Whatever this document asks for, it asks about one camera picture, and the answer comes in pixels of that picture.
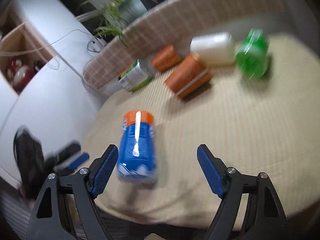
green bottle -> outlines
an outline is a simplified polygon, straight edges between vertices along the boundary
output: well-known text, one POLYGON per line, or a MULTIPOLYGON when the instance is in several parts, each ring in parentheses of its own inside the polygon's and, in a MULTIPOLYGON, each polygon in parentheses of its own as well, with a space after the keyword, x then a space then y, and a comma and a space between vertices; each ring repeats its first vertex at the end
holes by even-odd
POLYGON ((268 48, 269 42, 262 30, 251 29, 235 57, 238 67, 247 78, 260 78, 265 74, 269 65, 268 48))

white container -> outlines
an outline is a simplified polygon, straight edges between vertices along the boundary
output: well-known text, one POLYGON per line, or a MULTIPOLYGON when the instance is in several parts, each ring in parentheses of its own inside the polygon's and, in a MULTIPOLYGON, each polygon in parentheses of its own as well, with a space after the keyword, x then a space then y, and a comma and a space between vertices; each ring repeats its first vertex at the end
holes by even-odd
POLYGON ((190 52, 199 54, 207 67, 231 65, 235 59, 235 43, 226 32, 198 36, 192 39, 190 52))

brown leather cylinder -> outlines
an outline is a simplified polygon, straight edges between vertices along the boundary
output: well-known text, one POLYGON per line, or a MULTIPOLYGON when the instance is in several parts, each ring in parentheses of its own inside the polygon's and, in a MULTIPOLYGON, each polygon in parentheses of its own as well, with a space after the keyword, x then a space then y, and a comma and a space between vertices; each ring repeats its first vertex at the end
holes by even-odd
POLYGON ((182 99, 209 82, 212 76, 213 73, 198 61, 197 54, 189 54, 164 83, 182 99))
POLYGON ((151 61, 152 66, 159 72, 163 72, 182 61, 178 53, 174 51, 172 45, 166 46, 151 61))

yellow tablecloth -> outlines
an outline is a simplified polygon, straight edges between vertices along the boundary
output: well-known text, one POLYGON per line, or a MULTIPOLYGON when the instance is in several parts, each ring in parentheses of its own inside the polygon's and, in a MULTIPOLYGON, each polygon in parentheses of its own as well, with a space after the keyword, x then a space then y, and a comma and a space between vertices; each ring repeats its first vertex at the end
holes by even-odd
MULTIPOLYGON (((96 204, 138 223, 207 228, 220 199, 197 162, 199 144, 243 174, 266 172, 287 216, 316 202, 320 60, 292 36, 269 39, 272 65, 261 80, 246 80, 235 68, 219 69, 210 84, 181 102, 163 85, 171 70, 136 93, 122 90, 110 97, 83 145, 89 162, 109 144, 119 146, 127 111, 148 110, 155 116, 159 178, 154 186, 137 186, 120 182, 114 171, 96 204)), ((243 196, 235 229, 245 206, 243 196)))

metal bolt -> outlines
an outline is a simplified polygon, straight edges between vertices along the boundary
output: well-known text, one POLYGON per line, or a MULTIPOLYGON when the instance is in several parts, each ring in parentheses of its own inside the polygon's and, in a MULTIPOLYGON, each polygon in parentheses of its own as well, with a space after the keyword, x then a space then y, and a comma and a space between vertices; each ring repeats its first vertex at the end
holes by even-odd
POLYGON ((260 177, 263 179, 266 179, 268 177, 268 174, 262 172, 262 173, 260 173, 260 177))
POLYGON ((236 173, 237 170, 235 168, 230 167, 230 168, 227 169, 227 171, 230 174, 234 174, 234 173, 236 173))
POLYGON ((50 173, 48 179, 54 179, 56 177, 55 173, 50 173))
POLYGON ((82 168, 80 170, 80 174, 87 174, 88 173, 88 169, 87 168, 82 168))

